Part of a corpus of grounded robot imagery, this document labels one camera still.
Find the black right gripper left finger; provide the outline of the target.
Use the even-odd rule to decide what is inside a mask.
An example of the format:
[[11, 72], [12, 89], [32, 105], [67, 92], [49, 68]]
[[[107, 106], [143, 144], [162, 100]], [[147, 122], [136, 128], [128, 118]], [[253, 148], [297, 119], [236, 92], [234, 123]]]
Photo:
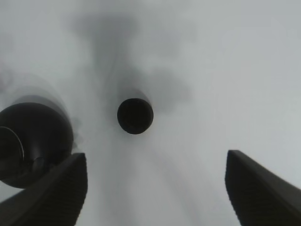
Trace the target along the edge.
[[87, 195], [87, 160], [75, 153], [0, 204], [2, 226], [74, 226]]

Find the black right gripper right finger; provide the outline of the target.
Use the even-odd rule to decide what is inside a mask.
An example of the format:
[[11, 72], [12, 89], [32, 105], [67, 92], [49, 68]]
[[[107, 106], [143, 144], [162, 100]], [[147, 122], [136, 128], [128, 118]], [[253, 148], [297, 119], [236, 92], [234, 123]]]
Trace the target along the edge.
[[299, 226], [301, 191], [239, 150], [229, 150], [225, 186], [242, 226]]

